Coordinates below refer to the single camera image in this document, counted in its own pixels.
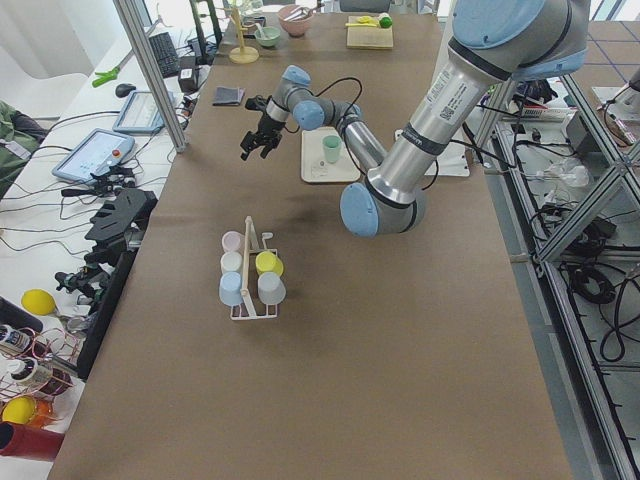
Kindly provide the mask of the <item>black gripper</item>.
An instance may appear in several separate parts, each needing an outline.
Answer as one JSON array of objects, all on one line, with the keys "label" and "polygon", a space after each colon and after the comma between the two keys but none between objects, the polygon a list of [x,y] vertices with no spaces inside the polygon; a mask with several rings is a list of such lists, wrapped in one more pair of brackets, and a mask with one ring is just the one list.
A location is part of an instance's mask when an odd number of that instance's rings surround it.
[{"label": "black gripper", "polygon": [[262,116],[258,123],[257,132],[248,131],[240,143],[243,161],[246,161],[251,152],[261,145],[260,157],[265,159],[272,150],[278,147],[281,141],[282,130],[288,119],[288,111],[279,107],[264,107],[260,111]]}]

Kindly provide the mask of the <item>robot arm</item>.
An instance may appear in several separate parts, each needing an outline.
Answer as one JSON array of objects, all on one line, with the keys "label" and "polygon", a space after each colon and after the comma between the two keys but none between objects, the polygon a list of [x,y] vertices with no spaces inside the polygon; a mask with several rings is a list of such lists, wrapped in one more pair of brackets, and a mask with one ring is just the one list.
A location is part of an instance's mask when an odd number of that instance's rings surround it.
[{"label": "robot arm", "polygon": [[355,104],[313,94],[309,74],[290,65],[271,96],[247,100],[262,117],[244,136],[241,156],[259,150],[266,157],[288,118],[307,131],[332,126],[366,170],[341,195],[345,227],[360,237],[409,231],[424,217],[421,179],[490,86],[556,77],[583,65],[589,10],[588,2],[571,0],[457,2],[448,60],[389,150]]}]

